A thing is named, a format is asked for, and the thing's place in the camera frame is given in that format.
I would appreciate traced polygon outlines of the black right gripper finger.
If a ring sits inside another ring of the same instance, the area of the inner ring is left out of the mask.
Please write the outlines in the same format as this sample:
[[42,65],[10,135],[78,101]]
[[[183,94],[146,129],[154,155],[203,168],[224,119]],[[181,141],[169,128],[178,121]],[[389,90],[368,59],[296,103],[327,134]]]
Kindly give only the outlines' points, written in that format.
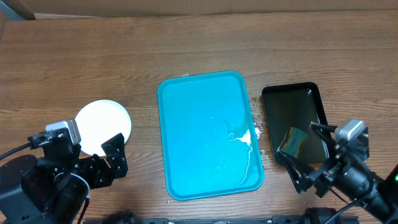
[[315,181],[315,169],[285,151],[278,150],[277,156],[289,173],[296,191],[299,194],[306,192]]
[[326,143],[328,150],[334,149],[336,146],[336,141],[331,136],[332,133],[335,133],[336,128],[337,126],[329,126],[313,121],[310,123],[310,129]]

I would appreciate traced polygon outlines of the yellow green scrub sponge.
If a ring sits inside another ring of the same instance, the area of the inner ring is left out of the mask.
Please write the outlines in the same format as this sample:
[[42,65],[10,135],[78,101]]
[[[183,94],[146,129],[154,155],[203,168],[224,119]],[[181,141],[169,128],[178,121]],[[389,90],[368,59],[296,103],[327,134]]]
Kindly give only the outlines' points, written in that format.
[[305,131],[302,131],[299,128],[291,127],[285,135],[279,150],[298,158],[307,136],[308,134]]

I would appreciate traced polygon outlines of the white plate with blue rim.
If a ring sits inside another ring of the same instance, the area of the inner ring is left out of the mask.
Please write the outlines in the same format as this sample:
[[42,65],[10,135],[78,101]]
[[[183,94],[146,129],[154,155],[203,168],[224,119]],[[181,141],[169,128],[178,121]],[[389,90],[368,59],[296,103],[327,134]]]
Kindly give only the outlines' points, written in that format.
[[126,142],[132,132],[129,113],[119,103],[111,100],[97,100],[84,106],[75,121],[80,133],[81,150],[88,155],[104,156],[101,145],[121,133]]

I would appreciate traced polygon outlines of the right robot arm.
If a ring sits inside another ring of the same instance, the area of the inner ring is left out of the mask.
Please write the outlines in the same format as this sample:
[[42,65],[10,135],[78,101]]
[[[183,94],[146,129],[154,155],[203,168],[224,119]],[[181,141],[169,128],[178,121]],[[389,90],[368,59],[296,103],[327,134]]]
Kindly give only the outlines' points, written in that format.
[[351,207],[361,207],[381,223],[397,223],[397,169],[386,179],[371,171],[365,161],[369,158],[369,133],[364,121],[347,119],[339,126],[310,123],[310,129],[326,144],[329,157],[319,169],[297,159],[291,153],[302,147],[306,132],[290,128],[277,150],[277,156],[287,169],[298,193],[315,187],[323,197],[337,188],[351,202],[326,223],[341,223],[340,215]]

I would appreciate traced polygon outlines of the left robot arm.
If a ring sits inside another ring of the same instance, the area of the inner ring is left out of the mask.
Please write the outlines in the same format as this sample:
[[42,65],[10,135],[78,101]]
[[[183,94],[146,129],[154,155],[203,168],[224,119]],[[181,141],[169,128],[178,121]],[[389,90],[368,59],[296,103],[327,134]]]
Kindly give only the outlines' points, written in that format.
[[68,134],[41,133],[29,138],[43,157],[24,155],[1,166],[1,212],[6,223],[72,223],[90,202],[90,191],[126,176],[124,136],[102,143],[104,159],[80,158],[80,145]]

